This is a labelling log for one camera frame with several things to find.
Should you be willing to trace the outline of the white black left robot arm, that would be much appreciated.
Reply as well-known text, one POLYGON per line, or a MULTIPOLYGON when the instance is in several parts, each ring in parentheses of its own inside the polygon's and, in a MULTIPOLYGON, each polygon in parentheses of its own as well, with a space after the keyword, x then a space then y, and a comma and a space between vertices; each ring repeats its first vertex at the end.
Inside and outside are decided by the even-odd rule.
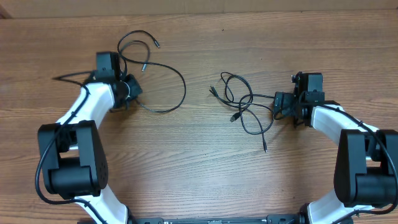
POLYGON ((72 107, 55 123, 41 125, 37 133, 37 195, 52 205, 78 204, 93 223, 136 222, 108 185, 108 163, 98 132, 107 112, 128 109, 142 92, 126 70, 118 53, 98 52, 96 69, 79 84, 80 95, 72 107))

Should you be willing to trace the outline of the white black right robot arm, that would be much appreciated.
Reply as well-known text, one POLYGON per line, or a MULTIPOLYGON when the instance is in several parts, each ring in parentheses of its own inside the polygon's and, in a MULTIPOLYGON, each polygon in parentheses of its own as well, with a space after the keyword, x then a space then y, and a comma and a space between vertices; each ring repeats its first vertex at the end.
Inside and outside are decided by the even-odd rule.
POLYGON ((379 129, 326 100, 321 73, 292 77, 291 93, 274 95, 276 119, 291 117, 338 145, 333 190, 303 206, 299 223, 352 223, 360 214, 397 208, 397 131, 379 129))

